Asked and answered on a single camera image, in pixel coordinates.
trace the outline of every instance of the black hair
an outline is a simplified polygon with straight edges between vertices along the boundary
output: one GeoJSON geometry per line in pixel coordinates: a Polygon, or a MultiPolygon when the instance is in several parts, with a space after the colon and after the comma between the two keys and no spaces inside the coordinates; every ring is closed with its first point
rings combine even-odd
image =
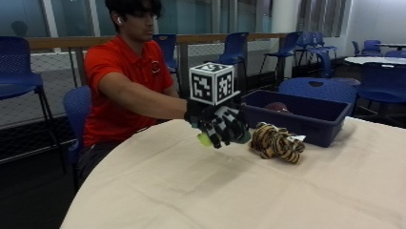
{"type": "MultiPolygon", "coordinates": [[[[115,11],[124,21],[127,20],[127,14],[140,15],[140,13],[152,13],[158,18],[162,16],[163,4],[160,0],[106,0],[104,4],[110,14],[112,15],[112,11],[115,11]]],[[[116,32],[119,32],[119,26],[115,22],[114,24],[116,32]]]]}

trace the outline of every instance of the chair back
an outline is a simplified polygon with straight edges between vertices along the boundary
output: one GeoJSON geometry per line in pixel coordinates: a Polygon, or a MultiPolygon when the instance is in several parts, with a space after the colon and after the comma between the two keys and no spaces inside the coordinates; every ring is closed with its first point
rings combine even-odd
{"type": "Polygon", "coordinates": [[[357,90],[353,86],[325,78],[299,77],[288,79],[280,93],[356,104],[357,90]]]}
{"type": "Polygon", "coordinates": [[[69,116],[69,123],[77,137],[75,144],[69,148],[69,160],[71,163],[78,162],[79,152],[85,147],[85,129],[91,107],[92,96],[91,88],[89,86],[73,89],[66,94],[65,108],[69,116]]]}
{"type": "Polygon", "coordinates": [[[175,52],[176,52],[176,34],[155,34],[154,41],[159,44],[170,68],[178,68],[175,52]]]}
{"type": "Polygon", "coordinates": [[[365,63],[357,90],[363,97],[376,101],[406,102],[406,66],[365,63]]]}
{"type": "Polygon", "coordinates": [[[381,52],[381,47],[377,46],[381,44],[380,40],[367,40],[364,52],[381,52]]]}
{"type": "Polygon", "coordinates": [[[33,73],[30,43],[23,37],[0,36],[0,73],[33,73]]]}
{"type": "Polygon", "coordinates": [[[308,47],[316,47],[315,33],[312,31],[304,31],[296,45],[303,49],[307,49],[308,47]]]}
{"type": "Polygon", "coordinates": [[[315,32],[316,45],[325,46],[324,36],[321,31],[315,32]]]}
{"type": "Polygon", "coordinates": [[[328,54],[328,52],[320,51],[316,52],[317,57],[321,60],[321,74],[324,78],[332,78],[335,73],[333,73],[333,69],[332,69],[332,59],[331,59],[331,55],[328,54]]]}
{"type": "Polygon", "coordinates": [[[406,51],[389,51],[385,53],[385,57],[406,58],[406,51]]]}
{"type": "Polygon", "coordinates": [[[357,41],[353,41],[353,46],[355,46],[355,56],[359,56],[361,50],[360,50],[360,45],[359,45],[357,41]]]}
{"type": "Polygon", "coordinates": [[[248,40],[248,32],[231,33],[226,41],[226,50],[220,55],[220,63],[236,64],[246,59],[246,45],[248,40]]]}
{"type": "Polygon", "coordinates": [[[287,35],[287,38],[284,39],[284,47],[282,48],[280,53],[290,53],[295,50],[301,34],[303,33],[300,31],[295,31],[287,35]]]}

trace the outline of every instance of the striped plush toy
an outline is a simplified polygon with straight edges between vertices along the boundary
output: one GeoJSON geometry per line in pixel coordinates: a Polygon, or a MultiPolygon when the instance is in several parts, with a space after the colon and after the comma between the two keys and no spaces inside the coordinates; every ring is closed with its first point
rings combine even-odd
{"type": "Polygon", "coordinates": [[[250,147],[264,159],[278,156],[293,164],[299,162],[300,153],[305,151],[301,136],[266,122],[258,124],[250,147]]]}

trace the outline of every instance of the red shirt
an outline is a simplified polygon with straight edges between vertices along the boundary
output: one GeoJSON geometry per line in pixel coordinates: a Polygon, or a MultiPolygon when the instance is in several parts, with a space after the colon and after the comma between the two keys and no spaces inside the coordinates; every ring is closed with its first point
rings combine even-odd
{"type": "Polygon", "coordinates": [[[92,110],[86,123],[85,145],[126,141],[139,130],[155,125],[156,119],[119,106],[99,91],[99,81],[108,73],[123,73],[131,81],[163,93],[175,81],[162,49],[155,41],[150,41],[140,57],[118,35],[108,43],[90,49],[86,71],[92,91],[92,110]]]}

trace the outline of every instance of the glass partition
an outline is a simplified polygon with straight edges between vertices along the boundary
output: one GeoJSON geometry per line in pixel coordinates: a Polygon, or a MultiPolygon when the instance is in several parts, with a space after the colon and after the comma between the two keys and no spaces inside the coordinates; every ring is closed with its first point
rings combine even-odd
{"type": "Polygon", "coordinates": [[[0,0],[0,34],[23,37],[46,37],[42,0],[0,0]]]}

